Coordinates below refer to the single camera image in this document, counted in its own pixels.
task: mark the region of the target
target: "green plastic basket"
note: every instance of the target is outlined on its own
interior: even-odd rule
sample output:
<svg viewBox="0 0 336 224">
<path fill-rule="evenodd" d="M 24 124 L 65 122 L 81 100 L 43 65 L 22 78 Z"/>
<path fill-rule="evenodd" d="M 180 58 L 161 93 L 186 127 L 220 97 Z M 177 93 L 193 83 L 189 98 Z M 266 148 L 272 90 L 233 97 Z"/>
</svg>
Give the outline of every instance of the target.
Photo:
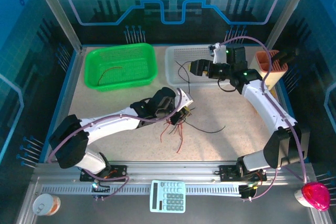
<svg viewBox="0 0 336 224">
<path fill-rule="evenodd" d="M 154 48 L 146 43 L 97 49 L 85 60 L 85 84 L 102 92 L 148 85 L 157 74 Z"/>
</svg>

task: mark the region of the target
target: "beige tabletop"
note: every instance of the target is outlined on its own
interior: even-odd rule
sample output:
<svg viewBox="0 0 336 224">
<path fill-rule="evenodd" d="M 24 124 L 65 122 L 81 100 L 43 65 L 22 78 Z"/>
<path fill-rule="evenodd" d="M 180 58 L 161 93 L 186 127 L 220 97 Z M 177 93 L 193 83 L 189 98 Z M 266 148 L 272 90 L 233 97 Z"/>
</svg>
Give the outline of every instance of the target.
<svg viewBox="0 0 336 224">
<path fill-rule="evenodd" d="M 87 48 L 87 53 L 96 48 Z M 152 97 L 157 90 L 167 85 L 164 69 L 166 47 L 155 47 L 158 76 L 148 86 L 98 92 L 84 83 L 83 63 L 69 114 L 78 118 L 92 118 L 118 112 L 135 101 Z M 258 47 L 249 47 L 249 61 Z M 238 157 L 264 148 L 270 135 L 253 106 L 238 92 L 225 93 L 219 88 L 191 89 L 195 108 L 187 121 L 200 129 L 216 131 L 215 134 L 200 132 L 183 124 L 183 145 L 179 153 L 180 136 L 169 135 L 173 126 L 166 128 L 163 122 L 137 130 L 122 131 L 101 138 L 89 148 L 102 152 L 110 161 L 233 161 Z"/>
</svg>

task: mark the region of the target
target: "white plastic tray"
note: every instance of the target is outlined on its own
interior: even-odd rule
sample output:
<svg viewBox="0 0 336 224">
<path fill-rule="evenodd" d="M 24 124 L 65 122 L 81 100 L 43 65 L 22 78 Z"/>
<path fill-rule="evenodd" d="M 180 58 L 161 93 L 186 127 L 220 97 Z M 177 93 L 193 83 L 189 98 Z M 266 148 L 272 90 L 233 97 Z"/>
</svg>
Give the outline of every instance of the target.
<svg viewBox="0 0 336 224">
<path fill-rule="evenodd" d="M 210 56 L 209 45 L 193 45 L 193 46 L 173 46 L 166 49 L 165 54 L 165 72 L 166 78 L 169 85 L 173 87 L 185 88 L 188 87 L 188 83 L 180 76 L 178 76 L 177 71 L 179 70 L 179 64 L 183 64 L 187 61 L 194 61 L 200 59 L 213 60 Z M 189 63 L 184 65 L 184 68 L 188 71 L 190 78 L 190 87 L 200 87 L 200 86 L 214 86 L 217 85 L 216 79 L 209 79 L 206 76 L 195 76 L 189 72 Z M 188 80 L 188 76 L 181 68 L 180 75 Z M 229 84 L 229 80 L 221 82 L 221 87 Z"/>
</svg>

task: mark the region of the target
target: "calculator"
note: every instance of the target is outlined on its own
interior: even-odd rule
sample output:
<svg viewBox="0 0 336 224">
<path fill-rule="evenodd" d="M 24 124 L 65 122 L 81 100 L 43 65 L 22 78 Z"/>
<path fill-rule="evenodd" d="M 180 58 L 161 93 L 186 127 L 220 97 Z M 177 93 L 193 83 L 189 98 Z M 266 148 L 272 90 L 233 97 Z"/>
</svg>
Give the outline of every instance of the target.
<svg viewBox="0 0 336 224">
<path fill-rule="evenodd" d="M 182 181 L 153 180 L 151 186 L 151 212 L 185 212 L 185 183 Z"/>
</svg>

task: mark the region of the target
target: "robotic arm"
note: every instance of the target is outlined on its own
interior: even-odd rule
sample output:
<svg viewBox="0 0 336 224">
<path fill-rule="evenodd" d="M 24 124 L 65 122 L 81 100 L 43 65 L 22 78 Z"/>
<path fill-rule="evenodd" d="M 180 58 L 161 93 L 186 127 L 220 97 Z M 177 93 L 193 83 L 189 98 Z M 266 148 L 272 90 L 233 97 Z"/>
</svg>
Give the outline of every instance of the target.
<svg viewBox="0 0 336 224">
<path fill-rule="evenodd" d="M 226 47 L 216 43 L 209 46 L 209 51 L 214 60 L 193 61 L 190 72 L 196 76 L 206 75 L 212 79 L 230 80 L 230 84 L 258 111 L 271 135 L 263 150 L 238 158 L 237 169 L 241 176 L 254 170 L 267 167 L 278 168 L 300 160 L 294 136 L 282 115 L 285 115 L 297 133 L 303 156 L 306 158 L 309 131 L 299 126 L 297 121 L 280 106 L 265 84 L 264 88 L 261 88 L 260 74 L 255 69 L 247 68 L 245 48 Z"/>
<path fill-rule="evenodd" d="M 75 130 L 84 125 L 92 124 L 85 130 L 69 139 L 56 152 L 57 161 L 61 168 L 70 168 L 77 166 L 97 174 L 99 177 L 108 176 L 110 165 L 102 153 L 95 153 L 88 148 L 88 145 L 94 141 L 125 130 L 135 130 L 146 125 L 152 124 L 157 119 L 168 116 L 176 109 L 176 112 L 169 118 L 175 125 L 183 120 L 188 114 L 188 106 L 193 102 L 189 94 L 181 91 L 182 101 L 179 104 L 180 96 L 169 88 L 162 88 L 152 98 L 144 99 L 131 104 L 122 111 L 110 115 L 130 115 L 130 117 L 114 117 L 104 119 L 110 115 L 98 118 L 78 119 L 75 115 L 67 116 L 54 131 L 49 139 L 52 149 L 55 149 L 62 140 Z M 141 121 L 141 119 L 153 120 L 151 122 Z"/>
</svg>

